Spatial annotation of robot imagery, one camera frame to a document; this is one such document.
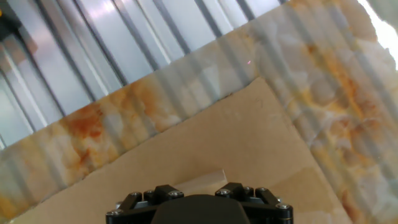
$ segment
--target cardboard sheet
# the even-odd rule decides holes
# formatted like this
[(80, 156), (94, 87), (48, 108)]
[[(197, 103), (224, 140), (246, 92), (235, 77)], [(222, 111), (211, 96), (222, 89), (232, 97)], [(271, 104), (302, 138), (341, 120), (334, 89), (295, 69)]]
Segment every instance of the cardboard sheet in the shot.
[(229, 182), (267, 187), (293, 205), (295, 223), (351, 223), (262, 78), (125, 153), (14, 223), (105, 223), (105, 213), (130, 192), (177, 185), (221, 169)]

